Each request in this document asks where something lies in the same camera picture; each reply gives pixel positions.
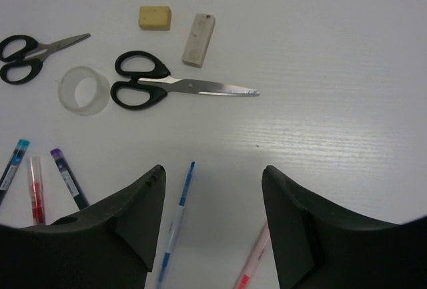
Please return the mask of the grey white eraser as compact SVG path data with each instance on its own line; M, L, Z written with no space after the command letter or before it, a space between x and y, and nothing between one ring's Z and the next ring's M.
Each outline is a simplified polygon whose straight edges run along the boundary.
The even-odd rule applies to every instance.
M215 25L213 15L195 15L181 59L185 65L202 68Z

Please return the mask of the purple capped pen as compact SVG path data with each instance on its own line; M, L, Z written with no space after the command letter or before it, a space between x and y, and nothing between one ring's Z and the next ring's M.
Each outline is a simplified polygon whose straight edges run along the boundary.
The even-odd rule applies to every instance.
M69 190L69 193L71 194L71 197L73 198L77 207L80 210L88 208L89 202L87 201L79 184L77 183L77 180L71 171L71 168L69 167L69 164L67 163L67 160L65 159L62 151L56 148L51 150L50 154L54 159L55 165L57 166L57 169L59 170L59 173L61 174L61 177L65 182L65 185L67 186L67 189Z

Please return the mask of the blue highlighter pen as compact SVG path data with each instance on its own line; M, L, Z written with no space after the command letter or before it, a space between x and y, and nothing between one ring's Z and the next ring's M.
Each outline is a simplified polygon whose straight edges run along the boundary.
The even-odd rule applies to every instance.
M161 261L161 266L160 266L159 274L157 276L157 280L155 283L155 288L163 288L163 284L165 283L168 267L171 264L171 257L175 250L177 239L181 230L183 215L185 212L185 205L186 205L189 189L191 187L191 183L193 180L194 170L195 170L195 162L192 161L189 165L189 169L187 171L187 174L183 183L183 190L181 192L181 196L177 204L177 210L169 226L169 234L168 234L167 243L165 246L165 252Z

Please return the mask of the teal capped pen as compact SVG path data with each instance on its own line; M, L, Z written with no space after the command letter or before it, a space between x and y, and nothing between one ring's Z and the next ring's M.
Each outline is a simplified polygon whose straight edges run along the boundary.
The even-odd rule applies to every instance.
M17 145L15 146L15 149L13 150L13 153L7 163L7 166L1 176L1 197L0 197L0 203L3 202L4 197L11 185L11 182L13 181L13 178L16 174L16 171L18 170L23 157L25 155L25 152L27 151L27 148L29 147L30 141L26 139L20 139L17 142Z

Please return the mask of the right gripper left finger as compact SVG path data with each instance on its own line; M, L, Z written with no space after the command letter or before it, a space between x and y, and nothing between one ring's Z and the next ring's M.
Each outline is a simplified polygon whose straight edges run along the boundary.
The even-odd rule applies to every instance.
M153 270L166 172L50 225L1 226L2 288L144 288Z

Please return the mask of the large black scissors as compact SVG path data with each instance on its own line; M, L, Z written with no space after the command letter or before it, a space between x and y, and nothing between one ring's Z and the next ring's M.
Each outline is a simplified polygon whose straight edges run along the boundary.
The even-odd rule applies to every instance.
M122 65L134 58L144 58L153 63L151 71L126 71ZM170 70L156 56L146 51L128 51L121 54L115 61L117 74L128 81L117 81L110 89L112 100L120 107L132 111L143 110L154 106L167 97L169 92L188 93L195 95L215 95L234 97L257 97L260 92L247 87L228 85L198 79L177 79L171 76ZM144 91L149 99L139 105L129 105L119 98L121 89Z

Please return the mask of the yellow eraser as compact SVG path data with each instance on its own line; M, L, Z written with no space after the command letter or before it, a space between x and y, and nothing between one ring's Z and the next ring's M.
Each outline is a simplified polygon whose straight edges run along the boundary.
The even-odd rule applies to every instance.
M141 6L138 25L142 30L169 31L172 12L168 6Z

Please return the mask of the clear tape roll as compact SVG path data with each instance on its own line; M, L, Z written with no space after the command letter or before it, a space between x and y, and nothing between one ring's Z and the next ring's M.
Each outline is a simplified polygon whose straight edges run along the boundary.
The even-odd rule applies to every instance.
M78 66L65 73L58 84L58 98L68 111L90 116L101 112L109 102L110 85L96 70Z

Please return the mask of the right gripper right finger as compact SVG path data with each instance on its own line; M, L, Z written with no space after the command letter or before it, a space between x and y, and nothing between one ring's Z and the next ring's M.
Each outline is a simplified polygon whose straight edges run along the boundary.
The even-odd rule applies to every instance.
M363 216L274 166L263 171L262 191L280 288L426 287L426 218Z

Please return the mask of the red clear pen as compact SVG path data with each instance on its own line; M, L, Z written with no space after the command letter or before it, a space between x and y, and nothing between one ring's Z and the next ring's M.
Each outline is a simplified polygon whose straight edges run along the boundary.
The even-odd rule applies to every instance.
M33 222L35 225L45 224L43 179L39 157L30 157L27 159L27 171Z

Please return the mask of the small black scissors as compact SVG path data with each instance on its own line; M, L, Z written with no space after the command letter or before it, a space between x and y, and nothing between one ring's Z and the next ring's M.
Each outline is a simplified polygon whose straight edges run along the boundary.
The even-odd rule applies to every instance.
M42 70L43 62L52 54L71 47L91 37L90 33L76 35L55 41L50 44L40 43L29 35L12 35L1 41L1 61L5 64L1 67L1 80L11 85L22 85L33 80ZM25 46L15 53L5 56L5 48L15 42L22 40ZM31 70L27 76L20 80L11 80L8 72L11 69L30 67Z

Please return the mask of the pink highlighter pen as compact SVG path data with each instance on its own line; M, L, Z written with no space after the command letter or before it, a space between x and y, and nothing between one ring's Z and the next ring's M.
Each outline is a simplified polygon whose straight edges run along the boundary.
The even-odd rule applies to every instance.
M268 246L270 245L270 229L268 223L264 224L264 227L257 239L257 242L252 249L246 264L242 268L242 271L234 284L233 289L245 289L249 286L250 281L254 277Z

